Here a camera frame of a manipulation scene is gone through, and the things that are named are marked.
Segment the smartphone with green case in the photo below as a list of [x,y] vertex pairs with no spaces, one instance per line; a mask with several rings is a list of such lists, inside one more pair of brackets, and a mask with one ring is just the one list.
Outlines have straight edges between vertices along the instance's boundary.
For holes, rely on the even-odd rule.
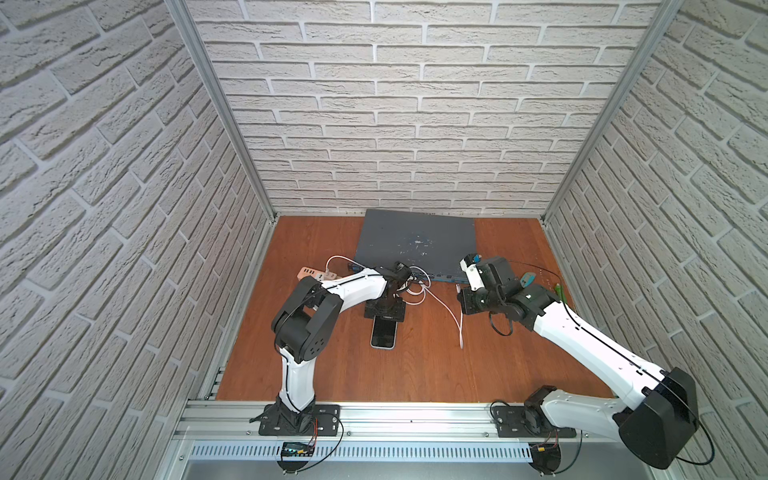
[[392,350],[395,347],[398,323],[376,317],[373,321],[370,345],[375,349]]

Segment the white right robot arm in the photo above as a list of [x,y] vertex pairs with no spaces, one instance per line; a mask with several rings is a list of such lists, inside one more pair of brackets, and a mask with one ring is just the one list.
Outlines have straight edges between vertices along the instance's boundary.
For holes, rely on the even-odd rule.
[[691,375],[680,368],[665,370],[616,343],[555,292],[523,284],[503,257],[469,254],[460,267],[469,282],[457,295],[463,314],[504,315],[559,346],[614,394],[608,399],[542,386],[523,407],[523,424],[531,434],[573,428],[620,441],[656,469],[678,460],[701,426]]

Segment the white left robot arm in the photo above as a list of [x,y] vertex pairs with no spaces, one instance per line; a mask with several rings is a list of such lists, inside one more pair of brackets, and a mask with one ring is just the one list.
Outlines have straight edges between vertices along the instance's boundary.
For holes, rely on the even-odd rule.
[[391,269],[363,268],[346,277],[302,278],[272,322],[274,345],[282,358],[279,404],[293,414],[311,410],[316,395],[316,358],[330,343],[341,313],[363,305],[373,321],[371,346],[391,350],[406,303],[400,292],[412,283],[411,268],[396,263]]

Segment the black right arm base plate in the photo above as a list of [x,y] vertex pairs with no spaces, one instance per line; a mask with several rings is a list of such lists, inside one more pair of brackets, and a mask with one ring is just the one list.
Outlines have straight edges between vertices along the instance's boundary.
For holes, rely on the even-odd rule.
[[499,438],[576,438],[573,428],[559,428],[545,417],[542,404],[544,398],[556,388],[544,385],[532,393],[522,405],[512,405],[494,400],[489,413]]

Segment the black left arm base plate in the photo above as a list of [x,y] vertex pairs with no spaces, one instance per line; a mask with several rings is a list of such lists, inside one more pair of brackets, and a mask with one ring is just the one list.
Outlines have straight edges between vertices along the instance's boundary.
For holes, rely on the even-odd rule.
[[249,422],[259,424],[260,436],[335,437],[339,431],[340,413],[338,404],[311,403],[301,412],[294,412],[287,404],[277,401],[268,404]]

